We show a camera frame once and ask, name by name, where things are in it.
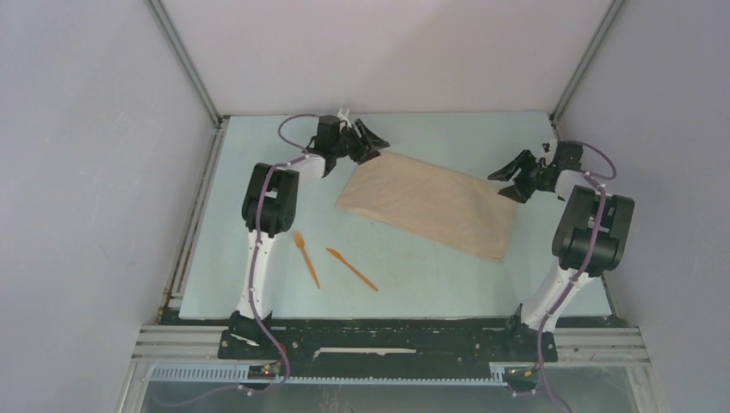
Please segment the beige cloth napkin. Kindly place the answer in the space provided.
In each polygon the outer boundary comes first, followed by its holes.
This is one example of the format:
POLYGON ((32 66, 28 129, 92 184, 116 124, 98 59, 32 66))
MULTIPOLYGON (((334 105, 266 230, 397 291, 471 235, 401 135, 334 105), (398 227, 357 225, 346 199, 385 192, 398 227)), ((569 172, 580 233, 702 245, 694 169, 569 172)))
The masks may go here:
POLYGON ((485 180, 387 152, 356 167, 336 207, 501 262, 517 204, 485 180))

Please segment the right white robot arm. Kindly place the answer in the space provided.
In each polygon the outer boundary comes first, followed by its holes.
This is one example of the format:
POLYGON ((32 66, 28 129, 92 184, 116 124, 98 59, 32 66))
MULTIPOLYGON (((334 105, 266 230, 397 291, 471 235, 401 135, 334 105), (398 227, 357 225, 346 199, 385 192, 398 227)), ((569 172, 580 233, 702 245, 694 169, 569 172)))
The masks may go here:
POLYGON ((570 301, 585 286, 614 270, 622 261, 634 214, 633 199, 611 194, 605 187, 616 178, 584 169, 586 143, 553 140, 538 157, 521 151, 490 181, 507 182, 499 195, 526 203, 534 193, 552 193, 565 209, 551 243, 553 264, 536 291, 510 317, 509 330, 500 337, 506 356, 521 360, 535 348, 535 338, 554 331, 570 301))

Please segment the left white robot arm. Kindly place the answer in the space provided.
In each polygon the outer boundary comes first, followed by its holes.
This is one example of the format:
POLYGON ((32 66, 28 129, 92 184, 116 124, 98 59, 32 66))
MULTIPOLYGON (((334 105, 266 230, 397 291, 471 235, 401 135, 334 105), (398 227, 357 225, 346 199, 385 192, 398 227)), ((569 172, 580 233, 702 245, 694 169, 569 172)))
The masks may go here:
POLYGON ((362 165, 390 146, 361 119, 351 120, 347 111, 292 115, 280 123, 277 134, 299 154, 283 163, 257 163, 253 168, 241 206, 248 237, 244 285, 228 324, 239 347, 256 359, 268 354, 275 341, 268 327, 274 290, 269 264, 276 241, 293 226, 300 188, 327 177, 341 158, 362 165), (317 120, 316 131, 305 144, 283 135, 283 127, 300 118, 317 120))

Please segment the orange plastic knife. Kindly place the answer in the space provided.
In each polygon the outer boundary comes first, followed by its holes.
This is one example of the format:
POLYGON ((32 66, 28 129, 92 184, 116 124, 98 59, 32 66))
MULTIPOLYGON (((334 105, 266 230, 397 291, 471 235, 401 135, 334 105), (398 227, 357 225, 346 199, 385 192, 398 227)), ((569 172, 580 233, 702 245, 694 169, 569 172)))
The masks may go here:
POLYGON ((368 286, 370 289, 372 289, 375 292, 379 292, 379 288, 368 277, 366 277, 362 272, 360 272, 357 268, 355 268, 349 261, 347 261, 345 259, 345 257, 339 251, 337 251, 333 248, 326 248, 325 250, 328 253, 330 253, 334 258, 336 258, 339 262, 341 262, 350 272, 352 272, 366 286, 368 286))

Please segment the orange plastic fork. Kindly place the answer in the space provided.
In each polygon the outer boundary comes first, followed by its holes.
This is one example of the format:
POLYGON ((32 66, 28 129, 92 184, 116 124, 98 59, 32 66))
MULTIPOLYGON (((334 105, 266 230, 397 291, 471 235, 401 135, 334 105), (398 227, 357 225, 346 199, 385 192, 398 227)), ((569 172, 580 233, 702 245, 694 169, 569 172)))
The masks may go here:
POLYGON ((304 260, 304 262, 306 264, 306 267, 307 267, 310 275, 312 276, 312 280, 313 280, 316 288, 317 289, 320 289, 321 288, 321 284, 320 284, 320 281, 319 281, 319 277, 317 275, 317 272, 315 270, 315 267, 312 264, 312 260, 311 260, 309 254, 308 254, 308 252, 306 250, 306 242, 305 242, 305 239, 303 238, 302 234, 299 231, 296 231, 293 234, 293 237, 294 237, 294 243, 296 245, 296 248, 301 253, 302 258, 303 258, 303 260, 304 260))

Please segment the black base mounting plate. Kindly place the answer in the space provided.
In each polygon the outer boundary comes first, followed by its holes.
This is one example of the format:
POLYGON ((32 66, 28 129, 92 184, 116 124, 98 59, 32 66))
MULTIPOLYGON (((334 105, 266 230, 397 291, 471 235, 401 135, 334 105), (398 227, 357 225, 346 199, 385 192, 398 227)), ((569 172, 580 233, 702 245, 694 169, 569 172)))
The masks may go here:
POLYGON ((235 361, 287 361, 294 378, 489 379, 493 364, 533 366, 556 362, 552 333, 506 318, 278 319, 260 344, 230 330, 218 357, 235 361))

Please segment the right corner aluminium post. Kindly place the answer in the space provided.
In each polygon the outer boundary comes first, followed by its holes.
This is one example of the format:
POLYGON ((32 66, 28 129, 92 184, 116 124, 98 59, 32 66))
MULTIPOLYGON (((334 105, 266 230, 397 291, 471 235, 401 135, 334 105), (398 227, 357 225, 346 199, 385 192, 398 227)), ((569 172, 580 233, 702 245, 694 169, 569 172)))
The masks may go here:
POLYGON ((569 107, 572 98, 577 92, 579 86, 583 82, 586 73, 591 68, 591 64, 599 54, 603 44, 608 39, 612 28, 619 20, 620 15, 627 5, 627 0, 612 0, 609 6, 603 13, 603 16, 598 23, 594 33, 592 34, 586 48, 584 49, 577 65, 575 66, 572 75, 570 76, 565 88, 562 90, 560 97, 552 112, 549 115, 549 119, 553 126, 557 126, 560 123, 563 115, 569 107))

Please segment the corner aluminium post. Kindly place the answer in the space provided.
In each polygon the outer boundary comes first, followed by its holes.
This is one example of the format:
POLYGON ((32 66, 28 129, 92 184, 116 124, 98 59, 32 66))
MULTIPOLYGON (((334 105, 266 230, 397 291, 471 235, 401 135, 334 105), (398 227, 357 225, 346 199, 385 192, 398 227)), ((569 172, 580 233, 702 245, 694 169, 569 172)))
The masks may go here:
POLYGON ((158 25, 177 63, 180 65, 183 75, 187 78, 198 101, 203 106, 207 117, 211 120, 214 127, 219 127, 222 115, 213 103, 213 98, 207 90, 201 74, 197 70, 195 62, 188 48, 185 46, 183 38, 179 34, 176 24, 173 22, 172 16, 164 2, 160 0, 145 0, 144 3, 151 12, 152 19, 158 25))
POLYGON ((560 123, 563 115, 569 107, 572 98, 577 92, 579 86, 583 82, 586 73, 591 68, 591 64, 599 54, 603 44, 608 39, 612 28, 619 20, 620 15, 627 5, 627 0, 612 0, 609 6, 603 13, 603 16, 598 23, 594 33, 592 34, 586 48, 584 49, 577 65, 575 66, 572 75, 570 76, 565 88, 562 90, 560 97, 552 112, 549 115, 549 119, 553 126, 557 126, 560 123))

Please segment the left corner aluminium post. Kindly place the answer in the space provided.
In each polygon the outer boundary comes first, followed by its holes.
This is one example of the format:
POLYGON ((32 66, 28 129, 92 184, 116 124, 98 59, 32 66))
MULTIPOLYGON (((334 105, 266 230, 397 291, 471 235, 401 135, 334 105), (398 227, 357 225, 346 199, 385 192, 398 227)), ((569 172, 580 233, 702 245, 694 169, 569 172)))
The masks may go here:
POLYGON ((219 127, 222 115, 213 103, 213 98, 207 90, 201 74, 197 70, 195 62, 188 48, 185 46, 183 38, 179 34, 176 24, 173 22, 172 16, 164 2, 160 0, 145 0, 144 3, 151 12, 152 19, 158 25, 177 63, 180 65, 183 75, 187 78, 198 101, 203 106, 207 117, 211 120, 214 127, 219 127))

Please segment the aluminium frame rail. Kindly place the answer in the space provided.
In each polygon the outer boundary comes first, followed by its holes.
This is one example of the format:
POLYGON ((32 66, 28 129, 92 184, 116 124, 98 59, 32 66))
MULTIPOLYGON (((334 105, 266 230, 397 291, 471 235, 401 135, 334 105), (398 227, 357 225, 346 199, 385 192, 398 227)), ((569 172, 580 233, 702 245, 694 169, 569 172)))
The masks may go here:
MULTIPOLYGON (((218 362, 221 327, 152 325, 142 328, 133 350, 136 361, 218 362)), ((648 367, 651 364, 646 345, 637 328, 558 328, 554 343, 548 348, 557 354, 554 365, 566 367, 648 367)), ((306 347, 292 341, 286 345, 287 355, 314 360, 323 354, 416 355, 425 352, 422 346, 339 344, 306 347)))

